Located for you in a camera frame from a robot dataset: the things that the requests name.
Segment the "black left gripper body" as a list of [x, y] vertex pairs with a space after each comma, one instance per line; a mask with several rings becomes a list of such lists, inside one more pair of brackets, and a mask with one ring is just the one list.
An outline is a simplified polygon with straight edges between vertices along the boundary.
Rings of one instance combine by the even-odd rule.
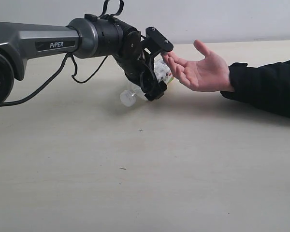
[[133, 49], [129, 52], [125, 49], [123, 52], [115, 55], [115, 61], [124, 71], [128, 80], [138, 83], [141, 74], [153, 71], [154, 58], [144, 49]]

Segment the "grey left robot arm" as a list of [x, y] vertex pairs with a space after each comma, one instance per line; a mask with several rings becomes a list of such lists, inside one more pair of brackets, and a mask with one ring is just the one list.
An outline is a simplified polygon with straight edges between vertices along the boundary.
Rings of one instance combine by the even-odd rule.
[[14, 81], [24, 79], [28, 60], [58, 54], [72, 60], [112, 56], [127, 79], [153, 101], [167, 89], [155, 75], [154, 59], [172, 50], [173, 45], [155, 27], [148, 27], [143, 36], [111, 15], [86, 14], [66, 26], [0, 22], [0, 107], [29, 100], [7, 101]]

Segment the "black sleeved forearm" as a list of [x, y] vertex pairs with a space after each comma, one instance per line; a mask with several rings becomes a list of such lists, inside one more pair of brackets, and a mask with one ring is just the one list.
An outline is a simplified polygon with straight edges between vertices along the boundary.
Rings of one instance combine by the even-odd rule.
[[234, 91], [221, 91], [223, 97], [290, 118], [290, 60], [260, 67], [237, 62], [229, 70]]

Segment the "person's open bare hand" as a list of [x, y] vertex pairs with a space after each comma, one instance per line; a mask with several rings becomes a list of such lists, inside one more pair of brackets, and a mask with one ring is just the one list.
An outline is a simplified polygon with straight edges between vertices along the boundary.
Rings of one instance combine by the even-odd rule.
[[195, 40], [193, 45], [204, 59], [186, 60], [177, 56], [175, 52], [161, 54], [173, 77], [196, 92], [234, 92], [226, 61], [200, 40]]

